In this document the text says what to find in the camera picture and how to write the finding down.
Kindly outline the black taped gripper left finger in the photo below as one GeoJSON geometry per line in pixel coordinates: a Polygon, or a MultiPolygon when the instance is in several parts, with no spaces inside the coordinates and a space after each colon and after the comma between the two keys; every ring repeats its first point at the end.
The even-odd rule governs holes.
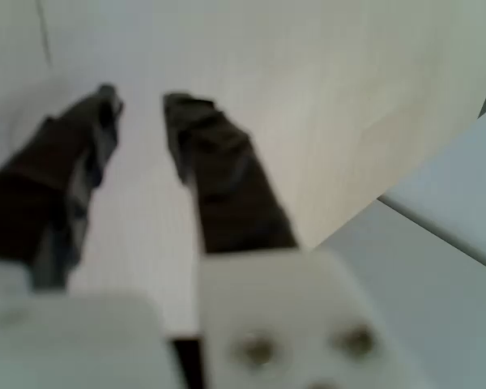
{"type": "Polygon", "coordinates": [[[94,191],[119,142],[110,83],[47,116],[0,166],[0,280],[63,290],[79,264],[94,191]]]}

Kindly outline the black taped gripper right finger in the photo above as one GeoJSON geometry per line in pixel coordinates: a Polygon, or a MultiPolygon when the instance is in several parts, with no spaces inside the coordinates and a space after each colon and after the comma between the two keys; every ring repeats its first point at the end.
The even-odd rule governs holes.
{"type": "Polygon", "coordinates": [[[188,93],[166,94],[163,111],[198,223],[205,387],[404,387],[356,278],[337,254],[299,247],[249,135],[188,93]]]}

